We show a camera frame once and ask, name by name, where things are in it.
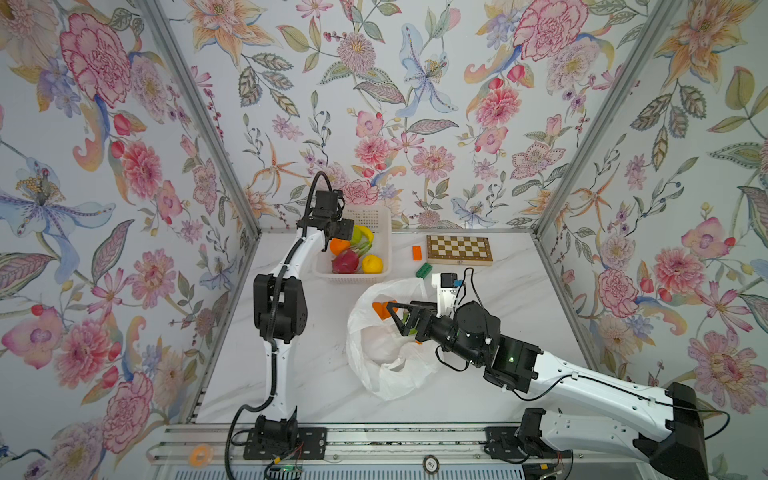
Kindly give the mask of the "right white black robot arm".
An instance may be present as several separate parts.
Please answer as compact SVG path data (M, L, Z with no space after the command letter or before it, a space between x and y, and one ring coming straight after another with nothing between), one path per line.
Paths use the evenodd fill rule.
M587 450L633 458L671 479L708 476L706 440L695 391L680 383L644 387L580 367L501 332L479 302L440 316L429 302L393 303L398 331L479 368L491 385L528 403L514 431L489 447L513 461Z

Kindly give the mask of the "orange fruit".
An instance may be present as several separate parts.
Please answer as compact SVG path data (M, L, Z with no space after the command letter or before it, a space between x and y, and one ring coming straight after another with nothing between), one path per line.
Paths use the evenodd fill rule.
M334 256L341 255L344 251L349 249L351 243L348 240L341 240L334 238L329 243L329 250Z
M397 311L398 308L395 307L395 304L397 303L396 300L389 300L385 302L373 302L372 308L374 312L377 314L380 320L384 321L392 317L392 312L390 311L390 306L392 306L392 309L394 311Z

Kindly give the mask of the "pink dragon fruit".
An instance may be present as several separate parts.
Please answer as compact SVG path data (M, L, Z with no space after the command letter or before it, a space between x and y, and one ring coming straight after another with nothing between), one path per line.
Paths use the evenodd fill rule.
M334 274L356 273L361 268L362 258L370 251L371 247L371 244L351 246L333 259L332 272Z

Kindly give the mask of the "yellow lemon fruit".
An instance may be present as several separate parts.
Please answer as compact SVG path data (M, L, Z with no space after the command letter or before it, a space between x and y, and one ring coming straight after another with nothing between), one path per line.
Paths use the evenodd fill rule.
M383 260L376 255L366 255L361 266L364 274L381 274L384 270Z

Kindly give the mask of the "white translucent plastic bag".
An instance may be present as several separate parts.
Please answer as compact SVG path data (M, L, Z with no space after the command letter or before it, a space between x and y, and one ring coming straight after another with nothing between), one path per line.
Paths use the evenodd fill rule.
M349 366L363 387L381 400L397 400L421 388L440 364L429 346L412 336L402 336L392 319L380 318L373 304L426 299L425 283L418 278L377 283L363 292L349 315Z

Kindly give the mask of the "green pepper fruit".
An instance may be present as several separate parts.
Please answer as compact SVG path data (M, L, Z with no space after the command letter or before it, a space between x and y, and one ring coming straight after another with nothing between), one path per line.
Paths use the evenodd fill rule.
M362 242L364 233L359 225L355 225L353 228L352 237L350 239L351 245L358 245Z

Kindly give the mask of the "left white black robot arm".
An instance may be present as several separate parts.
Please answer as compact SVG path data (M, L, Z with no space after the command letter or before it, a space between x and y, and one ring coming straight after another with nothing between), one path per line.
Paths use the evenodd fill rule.
M310 257L328 249L334 238L350 239L354 222L343 217L343 192L322 190L307 203L297 235L269 274L253 281L254 325L264 341L268 389L255 422L253 442L275 454L299 445L298 407L289 399L292 343L306 328L309 309L301 271Z

